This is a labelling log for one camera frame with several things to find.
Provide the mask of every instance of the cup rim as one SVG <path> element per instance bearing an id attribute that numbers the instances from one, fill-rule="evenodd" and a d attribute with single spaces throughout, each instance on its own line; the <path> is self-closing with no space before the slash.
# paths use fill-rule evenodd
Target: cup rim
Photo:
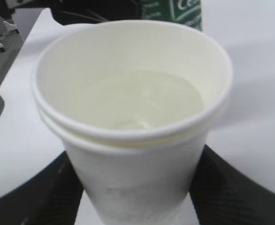
<path id="1" fill-rule="evenodd" d="M 181 29 L 188 30 L 189 32 L 196 33 L 205 39 L 207 39 L 211 44 L 215 46 L 216 49 L 221 53 L 223 58 L 225 59 L 225 64 L 227 68 L 228 73 L 228 79 L 225 86 L 224 91 L 220 96 L 208 107 L 206 107 L 202 112 L 186 118 L 184 120 L 164 125 L 161 127 L 155 127 L 152 129 L 137 129 L 137 130 L 116 130 L 116 129 L 109 129 L 109 128 L 102 128 L 102 127 L 96 127 L 89 124 L 85 124 L 83 122 L 77 121 L 75 119 L 72 119 L 71 117 L 57 111 L 53 107 L 50 106 L 50 104 L 45 100 L 45 98 L 42 96 L 41 92 L 38 88 L 38 68 L 40 65 L 40 62 L 42 59 L 47 55 L 47 53 L 55 47 L 57 44 L 59 44 L 61 41 L 69 38 L 70 36 L 73 36 L 74 34 L 77 34 L 79 32 L 82 32 L 85 29 L 93 29 L 99 26 L 109 26 L 111 24 L 117 24 L 117 23 L 153 23 L 153 24 L 163 24 L 165 26 L 172 26 L 172 27 L 178 27 Z M 38 104 L 38 106 L 47 113 L 48 116 L 50 116 L 52 119 L 57 121 L 59 124 L 62 124 L 64 127 L 76 131 L 80 134 L 84 134 L 93 138 L 97 139 L 103 139 L 103 140 L 110 140 L 110 141 L 125 141 L 125 142 L 132 142 L 132 141 L 141 141 L 141 140 L 152 140 L 157 138 L 163 138 L 169 135 L 175 135 L 178 133 L 181 133 L 196 124 L 200 123 L 201 121 L 205 120 L 209 115 L 213 114 L 216 110 L 218 110 L 219 107 L 221 107 L 222 103 L 226 101 L 227 95 L 229 91 L 231 90 L 232 83 L 233 83 L 233 66 L 231 59 L 229 58 L 227 52 L 211 37 L 209 37 L 207 34 L 193 29 L 191 27 L 177 24 L 173 22 L 163 22 L 163 21 L 151 21 L 151 20 L 121 20 L 121 21 L 111 21 L 111 22 L 103 22 L 99 23 L 95 26 L 87 27 L 85 29 L 80 29 L 73 31 L 71 33 L 68 33 L 65 36 L 62 36 L 58 38 L 57 40 L 53 41 L 49 46 L 46 47 L 46 49 L 41 53 L 39 56 L 37 63 L 33 69 L 33 74 L 31 77 L 31 87 L 33 96 L 35 97 L 35 100 Z"/>

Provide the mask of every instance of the white paper cup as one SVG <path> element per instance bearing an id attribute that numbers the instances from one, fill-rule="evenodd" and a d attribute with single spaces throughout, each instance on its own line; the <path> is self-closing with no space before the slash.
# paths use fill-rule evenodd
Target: white paper cup
<path id="1" fill-rule="evenodd" d="M 93 127 L 65 113 L 72 110 L 67 102 L 76 100 L 74 89 L 115 68 L 182 76 L 198 89 L 205 108 L 192 118 L 149 130 Z M 34 70 L 33 93 L 102 221 L 164 225 L 186 197 L 206 134 L 224 111 L 231 83 L 228 55 L 207 35 L 175 23 L 117 21 L 51 44 Z"/>

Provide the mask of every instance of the green box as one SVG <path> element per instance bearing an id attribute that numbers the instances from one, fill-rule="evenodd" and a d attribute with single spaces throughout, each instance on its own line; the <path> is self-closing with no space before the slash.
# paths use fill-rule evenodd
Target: green box
<path id="1" fill-rule="evenodd" d="M 185 24 L 202 30 L 200 0 L 140 0 L 142 18 Z"/>

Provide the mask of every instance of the white table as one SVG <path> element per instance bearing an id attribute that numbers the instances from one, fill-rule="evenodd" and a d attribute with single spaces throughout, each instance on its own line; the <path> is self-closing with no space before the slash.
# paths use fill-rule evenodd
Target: white table
<path id="1" fill-rule="evenodd" d="M 235 67 L 232 103 L 207 144 L 275 192 L 275 0 L 202 3 L 205 33 L 226 48 Z M 64 150 L 37 115 L 30 73 L 51 41 L 82 26 L 63 27 L 45 9 L 0 88 L 5 101 L 0 117 L 0 196 L 36 175 Z M 76 224 L 84 224 L 87 210 L 93 224 L 100 225 L 86 195 Z"/>

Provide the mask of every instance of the water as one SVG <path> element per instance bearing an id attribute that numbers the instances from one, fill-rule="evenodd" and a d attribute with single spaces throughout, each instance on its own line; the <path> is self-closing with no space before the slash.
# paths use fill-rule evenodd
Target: water
<path id="1" fill-rule="evenodd" d="M 187 80 L 155 71 L 115 71 L 74 90 L 72 117 L 111 129 L 149 129 L 199 113 L 203 102 Z"/>

